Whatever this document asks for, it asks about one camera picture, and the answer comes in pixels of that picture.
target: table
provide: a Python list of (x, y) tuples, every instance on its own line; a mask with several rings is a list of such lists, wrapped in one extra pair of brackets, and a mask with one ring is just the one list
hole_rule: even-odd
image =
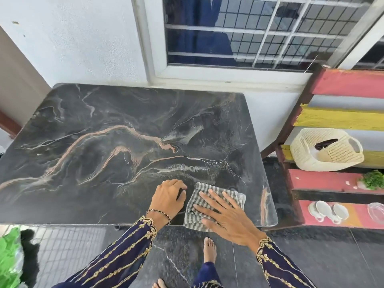
[(172, 178), (187, 200), (197, 181), (234, 188), (255, 225), (277, 223), (243, 94), (61, 84), (0, 160), (0, 222), (130, 224)]

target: gray and white checkered cloth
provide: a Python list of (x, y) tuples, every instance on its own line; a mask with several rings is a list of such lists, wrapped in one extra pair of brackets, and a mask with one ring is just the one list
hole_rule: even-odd
[(222, 192), (225, 191), (231, 198), (233, 198), (236, 203), (244, 210), (244, 204), (245, 199), (247, 198), (245, 194), (239, 193), (236, 190), (227, 190), (223, 188), (219, 188), (216, 186), (211, 186), (205, 183), (197, 182), (195, 184), (195, 190), (193, 191), (192, 197), (188, 201), (187, 208), (185, 210), (185, 217), (184, 217), (184, 226), (190, 229), (198, 230), (201, 232), (211, 232), (210, 229), (207, 229), (204, 224), (201, 223), (202, 218), (208, 218), (213, 220), (208, 215), (205, 215), (199, 211), (197, 211), (193, 205), (197, 204), (204, 208), (208, 208), (211, 210), (214, 210), (212, 206), (210, 206), (203, 198), (200, 197), (199, 192), (202, 191), (203, 193), (210, 196), (208, 193), (208, 190), (212, 189), (214, 192), (216, 192), (221, 198), (223, 198), (227, 203), (228, 200), (224, 198)]

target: forearm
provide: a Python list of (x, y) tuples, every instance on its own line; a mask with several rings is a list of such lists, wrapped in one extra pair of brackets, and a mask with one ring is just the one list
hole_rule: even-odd
[(141, 217), (85, 269), (71, 276), (66, 282), (85, 284), (86, 287), (100, 284), (108, 288), (122, 283), (124, 287), (129, 286), (150, 252), (156, 234), (153, 220)]
[(276, 244), (264, 237), (250, 246), (262, 265), (264, 276), (271, 288), (316, 288), (295, 263)]

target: yellow wooden slat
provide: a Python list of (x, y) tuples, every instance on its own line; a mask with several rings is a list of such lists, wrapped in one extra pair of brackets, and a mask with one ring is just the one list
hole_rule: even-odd
[(384, 131), (384, 112), (301, 106), (294, 126)]
[[(290, 145), (282, 145), (281, 149), (283, 151), (285, 161), (293, 162), (293, 157), (290, 150)], [(361, 168), (371, 168), (371, 169), (384, 169), (384, 152), (376, 152), (373, 150), (364, 150), (364, 161), (361, 164), (356, 165)]]

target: foot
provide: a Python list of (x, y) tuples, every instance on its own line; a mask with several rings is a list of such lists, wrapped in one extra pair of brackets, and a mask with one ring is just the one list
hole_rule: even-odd
[(204, 263), (216, 261), (216, 245), (213, 240), (204, 238)]
[(167, 288), (167, 286), (164, 283), (163, 279), (159, 279), (157, 280), (157, 283), (153, 283), (152, 288)]

